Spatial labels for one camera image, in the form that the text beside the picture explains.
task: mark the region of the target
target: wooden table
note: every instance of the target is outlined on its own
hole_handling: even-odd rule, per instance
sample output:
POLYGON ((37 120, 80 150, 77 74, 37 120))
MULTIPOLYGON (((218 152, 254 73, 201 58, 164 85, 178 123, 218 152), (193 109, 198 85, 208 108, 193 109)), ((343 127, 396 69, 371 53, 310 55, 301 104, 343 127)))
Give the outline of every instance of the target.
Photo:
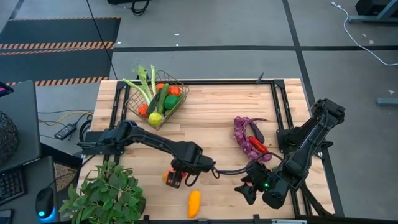
MULTIPOLYGON (((287 96, 295 126, 301 126, 310 115, 300 79, 285 79, 287 96)), ((95 106, 92 131, 103 131, 109 128, 110 116, 114 100, 116 81, 102 81, 95 106)), ((137 121, 147 131, 159 134, 174 141, 193 141, 203 148, 203 154, 212 157, 216 167, 223 170, 236 170, 245 166, 249 159, 242 152, 233 138, 233 119, 236 116, 249 118, 265 118, 268 122, 257 125, 263 133, 265 145, 272 152, 278 152, 276 138, 277 119, 269 85, 190 85, 186 102, 168 120, 155 131, 144 124, 134 113, 128 111, 126 119, 137 121)), ((282 97, 278 91, 278 99, 282 105, 282 97)), ((120 120, 124 93, 121 93, 120 109, 116 124, 120 120)), ((287 127, 282 108, 284 126, 287 127)), ((288 194, 282 208, 274 210, 266 205, 261 194, 254 205, 248 205, 244 197, 234 191, 241 185, 240 178, 244 175, 221 176, 215 179, 211 172, 201 174, 193 187, 182 184, 179 189, 167 186, 162 181, 162 173, 170 169, 172 156, 143 144, 126 147, 120 158, 125 167, 132 167, 134 175, 139 179, 139 186, 144 190, 147 200, 145 215, 151 220, 185 220, 189 193, 198 189, 201 192, 201 207, 195 219, 252 219, 253 214, 260 218, 294 218, 292 201, 288 194)), ((102 164, 103 156, 95 156, 81 170, 79 185, 89 170, 102 164)), ((277 158, 266 162, 268 168, 279 164, 277 158)), ((308 188, 318 201, 333 213, 325 171, 319 158, 313 157, 310 174, 307 177, 308 188)), ((304 211, 301 194, 298 195, 300 210, 304 211)))

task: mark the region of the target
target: metal basket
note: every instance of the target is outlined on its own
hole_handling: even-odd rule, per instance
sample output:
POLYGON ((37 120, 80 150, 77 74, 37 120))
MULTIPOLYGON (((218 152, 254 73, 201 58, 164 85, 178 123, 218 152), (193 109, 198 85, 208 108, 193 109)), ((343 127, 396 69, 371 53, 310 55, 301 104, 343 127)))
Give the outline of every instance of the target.
POLYGON ((136 114, 146 123, 148 123, 149 126, 153 127, 156 130, 159 130, 163 126, 163 124, 166 123, 167 120, 174 114, 174 112, 176 112, 180 108, 183 102, 185 102, 185 100, 187 99, 187 95, 189 92, 189 88, 186 85, 182 84, 180 81, 178 81, 173 76, 169 75, 163 70, 159 70, 156 73, 156 84, 158 83, 168 83, 169 85, 178 86, 181 89, 181 94, 184 95, 184 97, 178 101, 178 103, 174 106, 173 109, 171 109, 171 111, 167 115, 162 114, 163 119, 158 126, 150 125, 148 123, 148 118, 143 118, 141 115, 139 115, 138 113, 139 106, 147 103, 145 101, 144 96, 139 91, 135 91, 126 102, 126 106, 130 111, 132 111, 134 114, 136 114))

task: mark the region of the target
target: floor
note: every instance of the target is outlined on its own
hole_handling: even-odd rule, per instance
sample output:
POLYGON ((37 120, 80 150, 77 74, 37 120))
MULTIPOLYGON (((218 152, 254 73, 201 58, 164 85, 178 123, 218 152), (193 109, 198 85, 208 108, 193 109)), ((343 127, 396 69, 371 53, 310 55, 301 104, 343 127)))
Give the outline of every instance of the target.
MULTIPOLYGON (((356 14, 356 2, 337 0, 350 14, 356 14)), ((105 0, 90 0, 90 5, 95 16, 122 17, 117 52, 113 55, 118 78, 133 78, 131 68, 150 64, 175 78, 257 78, 264 72, 264 78, 301 78, 308 99, 313 92, 315 99, 329 98, 344 106, 345 122, 328 135, 335 143, 330 157, 344 213, 347 217, 398 220, 395 190, 398 180, 394 178, 398 109, 376 105, 378 97, 398 94, 398 67, 383 66, 367 52, 349 51, 349 47, 346 51, 297 50, 298 44, 354 45, 343 30, 344 13, 329 0, 152 0, 141 17, 105 0), (290 33, 292 21, 288 21, 285 13, 287 5, 297 38, 290 33), (181 50, 162 51, 162 47, 177 44, 181 50), (248 45, 274 48, 236 47, 248 45), (294 45, 296 48, 290 50, 278 48, 294 45), (211 47, 189 51, 184 46, 211 47), (234 50, 217 49, 217 46, 234 50)), ((16 18, 90 17, 82 0, 2 0, 0 30, 11 14, 16 18), (22 6, 16 12, 18 2, 22 6)), ((398 45, 397 26, 367 23, 347 26, 361 44, 398 45)), ((385 49, 376 54, 387 63, 398 62, 398 51, 385 49)), ((97 92, 98 84, 39 87, 38 108, 39 111, 92 110, 97 92), (60 101, 66 92, 68 97, 60 101)), ((46 120, 59 117, 59 114, 40 115, 46 120)), ((76 117, 71 116, 66 123, 74 122, 76 117)), ((40 132, 53 135, 59 128, 40 126, 40 132)), ((77 140, 77 136, 71 141, 42 138, 43 142, 72 154, 80 151, 75 145, 77 140)))

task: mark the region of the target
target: green plant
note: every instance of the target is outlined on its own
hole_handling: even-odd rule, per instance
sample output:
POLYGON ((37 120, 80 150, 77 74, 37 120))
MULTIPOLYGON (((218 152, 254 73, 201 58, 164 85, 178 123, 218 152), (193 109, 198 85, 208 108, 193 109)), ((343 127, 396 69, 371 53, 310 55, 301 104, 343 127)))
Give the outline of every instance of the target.
POLYGON ((72 224, 87 220, 92 224, 134 223, 140 219, 145 209, 146 200, 138 180, 132 176, 132 169, 123 169, 115 162, 105 162, 96 166, 96 178, 89 178, 89 173, 81 185, 80 194, 69 186, 69 200, 64 200, 59 212, 72 215, 72 224))

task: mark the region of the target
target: red pepper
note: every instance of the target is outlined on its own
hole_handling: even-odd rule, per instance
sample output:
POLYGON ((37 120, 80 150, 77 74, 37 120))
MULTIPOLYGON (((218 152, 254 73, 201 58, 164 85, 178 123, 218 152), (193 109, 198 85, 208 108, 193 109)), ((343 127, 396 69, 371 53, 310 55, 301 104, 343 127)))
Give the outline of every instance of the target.
POLYGON ((249 142, 256 148, 259 152, 268 152, 268 149, 266 148, 265 145, 261 144, 260 141, 258 141, 255 137, 249 136, 249 142))

